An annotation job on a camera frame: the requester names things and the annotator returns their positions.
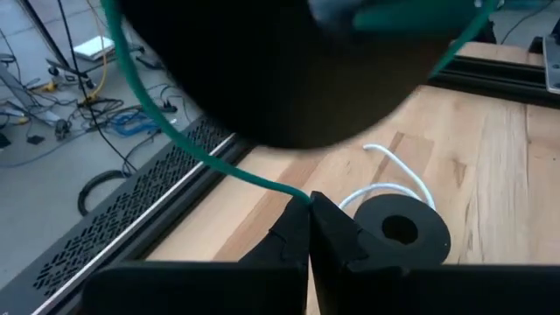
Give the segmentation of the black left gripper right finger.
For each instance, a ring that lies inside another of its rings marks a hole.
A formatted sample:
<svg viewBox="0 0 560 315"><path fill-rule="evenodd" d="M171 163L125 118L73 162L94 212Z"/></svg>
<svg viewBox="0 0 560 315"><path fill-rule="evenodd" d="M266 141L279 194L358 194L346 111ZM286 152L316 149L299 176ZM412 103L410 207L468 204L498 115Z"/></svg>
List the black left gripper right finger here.
<svg viewBox="0 0 560 315"><path fill-rule="evenodd" d="M313 192L310 255L324 314L557 314L554 265L452 265L451 235L422 201L383 194L354 216Z"/></svg>

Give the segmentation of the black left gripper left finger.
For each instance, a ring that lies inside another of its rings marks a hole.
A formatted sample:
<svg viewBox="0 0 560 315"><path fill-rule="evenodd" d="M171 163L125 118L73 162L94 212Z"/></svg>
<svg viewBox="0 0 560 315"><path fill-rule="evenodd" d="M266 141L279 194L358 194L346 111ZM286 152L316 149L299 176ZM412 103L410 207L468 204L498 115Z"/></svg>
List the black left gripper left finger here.
<svg viewBox="0 0 560 315"><path fill-rule="evenodd" d="M126 262L85 283L86 314L303 314L309 207L292 199L237 262Z"/></svg>

